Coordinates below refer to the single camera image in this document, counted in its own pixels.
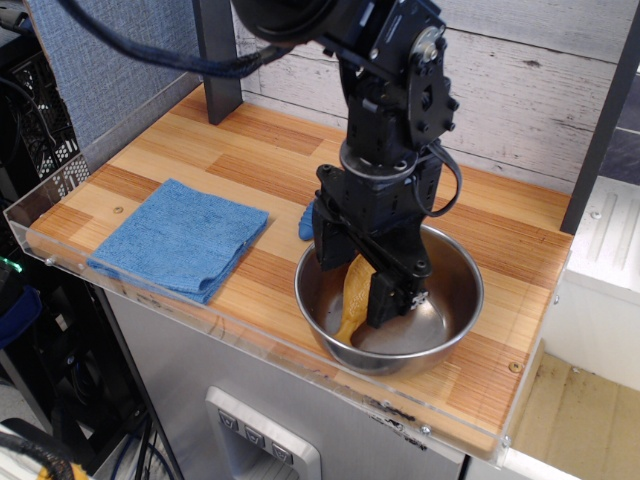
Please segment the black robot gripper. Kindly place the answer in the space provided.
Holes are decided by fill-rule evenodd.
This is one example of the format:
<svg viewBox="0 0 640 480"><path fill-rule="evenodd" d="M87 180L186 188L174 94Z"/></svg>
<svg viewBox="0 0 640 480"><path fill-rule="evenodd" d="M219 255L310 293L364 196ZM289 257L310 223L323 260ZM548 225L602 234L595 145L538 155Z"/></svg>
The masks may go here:
<svg viewBox="0 0 640 480"><path fill-rule="evenodd" d="M380 328L406 315L423 292L431 262L420 232L435 202L442 162L429 155L399 179L366 179L329 164L316 174L312 227L322 271L351 263L362 255L375 269L371 277L366 323Z"/></svg>

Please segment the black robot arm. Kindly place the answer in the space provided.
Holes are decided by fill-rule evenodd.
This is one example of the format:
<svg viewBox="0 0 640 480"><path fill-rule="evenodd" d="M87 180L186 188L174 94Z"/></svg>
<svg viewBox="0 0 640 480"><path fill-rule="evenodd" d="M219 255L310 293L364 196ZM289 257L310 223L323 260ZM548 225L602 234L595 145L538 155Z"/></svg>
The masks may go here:
<svg viewBox="0 0 640 480"><path fill-rule="evenodd" d="M420 229L438 217L440 138L458 109L444 73L445 23L430 1L238 1L256 37L281 48L317 42L338 59L348 107L338 166L317 170L312 225L321 267L364 257L373 268L371 327L415 308L431 262Z"/></svg>

